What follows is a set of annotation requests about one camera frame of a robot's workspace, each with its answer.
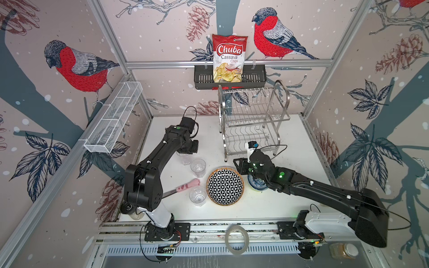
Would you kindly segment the white patterned plate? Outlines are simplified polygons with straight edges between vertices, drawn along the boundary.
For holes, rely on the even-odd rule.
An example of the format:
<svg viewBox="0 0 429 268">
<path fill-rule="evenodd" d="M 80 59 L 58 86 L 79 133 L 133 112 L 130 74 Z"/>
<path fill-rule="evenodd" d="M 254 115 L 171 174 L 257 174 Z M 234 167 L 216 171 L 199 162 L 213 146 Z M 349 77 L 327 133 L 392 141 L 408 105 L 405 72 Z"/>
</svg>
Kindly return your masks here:
<svg viewBox="0 0 429 268">
<path fill-rule="evenodd" d="M 206 192 L 216 205 L 231 206 L 243 196 L 245 184 L 236 169 L 221 167 L 214 170 L 207 178 Z"/>
</svg>

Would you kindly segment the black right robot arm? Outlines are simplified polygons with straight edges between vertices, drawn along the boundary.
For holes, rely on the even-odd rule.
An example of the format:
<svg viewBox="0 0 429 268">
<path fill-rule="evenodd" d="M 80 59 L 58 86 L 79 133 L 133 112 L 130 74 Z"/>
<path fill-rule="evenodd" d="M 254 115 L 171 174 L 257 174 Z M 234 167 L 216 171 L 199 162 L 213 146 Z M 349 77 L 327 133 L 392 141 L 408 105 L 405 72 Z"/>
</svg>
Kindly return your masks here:
<svg viewBox="0 0 429 268">
<path fill-rule="evenodd" d="M 256 149 L 249 158 L 233 159 L 241 175 L 252 175 L 278 193 L 301 196 L 331 207 L 350 218 L 347 225 L 357 238 L 378 248 L 388 242 L 389 212 L 375 191 L 350 191 L 312 180 L 294 170 L 275 166 Z"/>
</svg>

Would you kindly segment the clear faceted drinking glass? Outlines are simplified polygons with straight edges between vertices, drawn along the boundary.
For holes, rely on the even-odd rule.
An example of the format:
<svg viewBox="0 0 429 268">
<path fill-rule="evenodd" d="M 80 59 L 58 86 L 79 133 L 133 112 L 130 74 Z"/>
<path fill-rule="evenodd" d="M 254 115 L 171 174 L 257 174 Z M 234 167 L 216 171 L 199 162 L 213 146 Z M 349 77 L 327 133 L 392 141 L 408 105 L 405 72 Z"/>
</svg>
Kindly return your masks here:
<svg viewBox="0 0 429 268">
<path fill-rule="evenodd" d="M 197 178 L 203 178 L 206 173 L 206 162 L 203 159 L 195 159 L 190 164 L 191 171 Z"/>
</svg>

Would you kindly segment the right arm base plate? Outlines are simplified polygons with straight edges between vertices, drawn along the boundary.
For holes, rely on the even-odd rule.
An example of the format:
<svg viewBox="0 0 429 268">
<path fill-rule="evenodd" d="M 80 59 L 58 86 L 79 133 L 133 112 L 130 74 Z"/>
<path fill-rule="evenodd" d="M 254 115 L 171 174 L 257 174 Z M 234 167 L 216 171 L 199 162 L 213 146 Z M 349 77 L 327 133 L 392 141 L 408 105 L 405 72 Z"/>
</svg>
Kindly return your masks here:
<svg viewBox="0 0 429 268">
<path fill-rule="evenodd" d="M 304 224 L 277 222 L 277 234 L 281 240 L 323 240 L 323 233 L 314 233 Z"/>
</svg>

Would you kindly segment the blue floral white bowl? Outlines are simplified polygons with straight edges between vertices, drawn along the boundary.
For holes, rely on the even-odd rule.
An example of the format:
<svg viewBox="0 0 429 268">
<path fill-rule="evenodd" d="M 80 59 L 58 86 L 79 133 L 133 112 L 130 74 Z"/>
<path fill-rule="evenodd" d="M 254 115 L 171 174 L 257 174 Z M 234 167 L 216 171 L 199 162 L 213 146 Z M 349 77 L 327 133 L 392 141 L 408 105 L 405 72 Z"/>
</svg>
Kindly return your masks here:
<svg viewBox="0 0 429 268">
<path fill-rule="evenodd" d="M 248 175 L 248 182 L 250 186 L 256 191 L 262 192 L 268 188 L 262 179 L 255 178 L 251 174 Z"/>
</svg>

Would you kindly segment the steel two-tier dish rack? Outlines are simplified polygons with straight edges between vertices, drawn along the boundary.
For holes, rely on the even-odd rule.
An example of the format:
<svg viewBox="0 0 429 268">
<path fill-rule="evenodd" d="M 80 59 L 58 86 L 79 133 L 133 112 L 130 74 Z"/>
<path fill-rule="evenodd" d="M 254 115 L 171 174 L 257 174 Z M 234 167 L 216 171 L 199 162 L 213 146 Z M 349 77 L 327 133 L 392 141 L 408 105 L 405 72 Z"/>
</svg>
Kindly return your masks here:
<svg viewBox="0 0 429 268">
<path fill-rule="evenodd" d="M 255 141 L 263 152 L 277 156 L 282 150 L 280 125 L 290 120 L 290 92 L 281 80 L 272 87 L 223 89 L 218 86 L 220 133 L 224 161 L 246 154 Z"/>
</svg>

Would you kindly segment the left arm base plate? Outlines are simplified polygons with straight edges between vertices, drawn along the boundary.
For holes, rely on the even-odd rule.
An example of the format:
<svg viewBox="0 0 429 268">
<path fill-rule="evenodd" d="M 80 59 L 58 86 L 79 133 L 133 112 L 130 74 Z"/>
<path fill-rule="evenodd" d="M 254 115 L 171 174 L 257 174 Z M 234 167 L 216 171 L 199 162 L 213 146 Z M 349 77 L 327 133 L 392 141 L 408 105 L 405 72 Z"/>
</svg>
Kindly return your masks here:
<svg viewBox="0 0 429 268">
<path fill-rule="evenodd" d="M 175 223 L 167 228 L 156 227 L 152 223 L 145 226 L 144 241 L 145 242 L 160 242 L 160 241 L 188 241 L 191 232 L 190 223 Z"/>
</svg>

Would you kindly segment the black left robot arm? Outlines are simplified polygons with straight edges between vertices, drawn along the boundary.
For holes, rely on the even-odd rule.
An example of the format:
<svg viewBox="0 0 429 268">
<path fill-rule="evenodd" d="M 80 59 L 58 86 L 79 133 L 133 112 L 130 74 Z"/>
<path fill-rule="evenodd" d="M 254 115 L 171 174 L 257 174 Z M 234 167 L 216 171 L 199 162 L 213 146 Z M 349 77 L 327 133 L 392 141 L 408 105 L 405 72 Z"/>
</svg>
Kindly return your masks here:
<svg viewBox="0 0 429 268">
<path fill-rule="evenodd" d="M 124 201 L 133 211 L 142 209 L 150 218 L 150 225 L 159 236 L 166 239 L 174 234 L 174 216 L 162 203 L 163 187 L 160 176 L 171 157 L 179 152 L 192 155 L 198 152 L 198 141 L 194 140 L 195 119 L 183 116 L 180 124 L 165 129 L 158 146 L 137 165 L 125 170 Z"/>
</svg>

